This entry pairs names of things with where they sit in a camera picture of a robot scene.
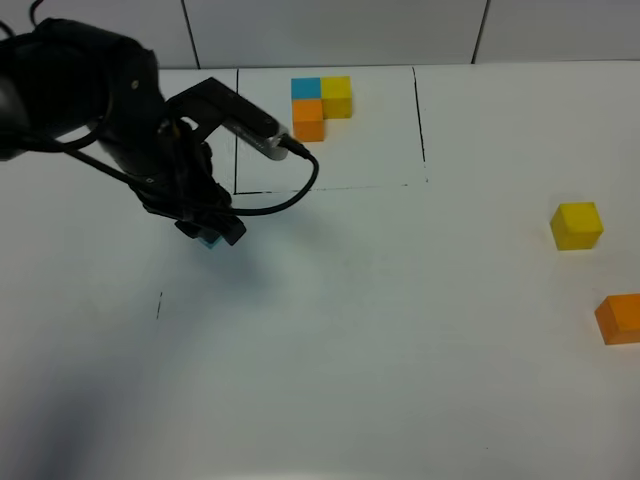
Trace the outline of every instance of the orange cube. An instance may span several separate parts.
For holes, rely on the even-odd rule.
[[[322,99],[309,98],[293,101],[293,135],[301,142],[324,140]]]
[[[610,295],[596,309],[604,343],[640,342],[640,294]]]

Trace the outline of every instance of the stacked blocks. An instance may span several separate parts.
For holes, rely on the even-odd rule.
[[[349,77],[291,79],[293,134],[302,142],[324,140],[327,118],[351,118],[353,114]]]
[[[551,231],[558,250],[585,250],[594,247],[604,228],[593,202],[561,203]]]
[[[640,294],[607,297],[596,319],[605,344],[640,342]]]

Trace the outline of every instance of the white table surface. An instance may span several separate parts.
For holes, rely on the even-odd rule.
[[[397,75],[394,92],[415,95],[410,68],[364,72],[351,69],[365,90],[369,74]],[[252,99],[266,106],[276,77],[299,73],[266,71]],[[244,74],[241,93],[259,83]],[[426,164],[415,103],[390,179],[333,189],[327,164],[343,154],[329,136],[326,189],[246,219],[241,242],[212,252],[70,159],[4,165],[0,473],[637,478],[640,346],[605,347],[593,310],[640,291],[640,66],[416,78]],[[363,108],[349,122],[382,125]],[[389,129],[400,135],[385,125],[372,142]],[[390,161],[372,155],[370,171]],[[605,233],[593,251],[559,253],[548,221],[574,200],[597,203]]]

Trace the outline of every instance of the blue cube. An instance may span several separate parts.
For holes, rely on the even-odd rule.
[[[303,100],[309,98],[322,98],[322,82],[320,82],[320,78],[292,78],[291,99]]]

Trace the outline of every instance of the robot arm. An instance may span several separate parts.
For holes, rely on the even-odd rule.
[[[198,127],[192,130],[185,117]],[[79,140],[53,140],[84,125],[91,132]],[[285,158],[287,150],[307,158],[314,167],[309,182],[280,206],[231,208],[231,195],[212,177],[205,142],[219,126],[273,160]],[[78,152],[93,141],[124,175]],[[176,220],[189,237],[213,242],[222,236],[231,245],[246,231],[236,215],[288,208],[309,191],[319,168],[277,120],[217,80],[165,101],[152,51],[131,38],[59,19],[0,42],[0,160],[24,150],[65,152],[90,163],[125,181],[147,211]]]

